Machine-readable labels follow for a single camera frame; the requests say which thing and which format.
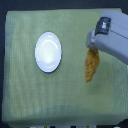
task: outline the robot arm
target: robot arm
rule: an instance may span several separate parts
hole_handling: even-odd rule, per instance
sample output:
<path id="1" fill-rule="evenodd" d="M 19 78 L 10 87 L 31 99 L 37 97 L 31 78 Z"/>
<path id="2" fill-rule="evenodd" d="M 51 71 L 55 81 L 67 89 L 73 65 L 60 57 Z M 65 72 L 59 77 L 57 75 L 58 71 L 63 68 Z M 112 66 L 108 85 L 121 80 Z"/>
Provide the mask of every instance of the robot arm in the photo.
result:
<path id="1" fill-rule="evenodd" d="M 104 11 L 96 29 L 88 33 L 86 45 L 128 65 L 128 16 L 118 11 Z"/>

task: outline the yellow object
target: yellow object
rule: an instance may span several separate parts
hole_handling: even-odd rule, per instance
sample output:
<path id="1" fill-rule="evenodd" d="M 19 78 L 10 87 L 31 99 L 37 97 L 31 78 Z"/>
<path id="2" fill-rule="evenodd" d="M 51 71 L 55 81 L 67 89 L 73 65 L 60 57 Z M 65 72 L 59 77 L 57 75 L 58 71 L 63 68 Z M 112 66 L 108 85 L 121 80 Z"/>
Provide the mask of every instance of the yellow object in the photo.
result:
<path id="1" fill-rule="evenodd" d="M 100 58 L 97 49 L 89 50 L 85 61 L 86 82 L 92 80 L 93 74 L 99 65 Z"/>

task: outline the white plate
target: white plate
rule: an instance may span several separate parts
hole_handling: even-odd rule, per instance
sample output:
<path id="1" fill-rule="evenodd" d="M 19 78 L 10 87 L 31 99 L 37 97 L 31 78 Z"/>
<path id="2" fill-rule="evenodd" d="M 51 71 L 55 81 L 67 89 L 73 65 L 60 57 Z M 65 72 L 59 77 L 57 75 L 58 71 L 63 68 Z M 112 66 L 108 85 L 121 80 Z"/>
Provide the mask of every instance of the white plate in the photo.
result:
<path id="1" fill-rule="evenodd" d="M 44 72 L 54 71 L 61 60 L 61 44 L 57 36 L 46 32 L 40 36 L 35 48 L 37 65 Z"/>

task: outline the green cloth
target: green cloth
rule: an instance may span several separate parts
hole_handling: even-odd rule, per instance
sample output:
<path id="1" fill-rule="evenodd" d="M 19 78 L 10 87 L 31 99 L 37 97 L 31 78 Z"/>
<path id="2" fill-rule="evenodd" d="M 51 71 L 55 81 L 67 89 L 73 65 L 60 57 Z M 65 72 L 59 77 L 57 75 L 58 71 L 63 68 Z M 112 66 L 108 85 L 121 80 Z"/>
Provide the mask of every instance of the green cloth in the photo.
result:
<path id="1" fill-rule="evenodd" d="M 100 52 L 91 82 L 85 82 L 87 34 L 105 9 L 10 11 L 6 18 L 2 118 L 10 126 L 117 124 L 128 118 L 127 67 Z M 39 69 L 35 46 L 44 32 L 62 45 L 53 73 Z"/>

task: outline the food item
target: food item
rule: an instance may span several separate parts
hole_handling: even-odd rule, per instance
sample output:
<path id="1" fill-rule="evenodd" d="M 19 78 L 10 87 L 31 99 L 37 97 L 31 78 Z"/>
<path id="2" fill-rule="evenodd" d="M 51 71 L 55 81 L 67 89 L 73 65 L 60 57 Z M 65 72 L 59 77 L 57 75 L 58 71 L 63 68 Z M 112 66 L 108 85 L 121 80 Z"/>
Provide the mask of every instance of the food item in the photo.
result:
<path id="1" fill-rule="evenodd" d="M 89 49 L 85 61 L 86 82 L 92 80 L 93 74 L 96 72 L 99 62 L 100 62 L 100 58 L 99 58 L 98 50 Z"/>

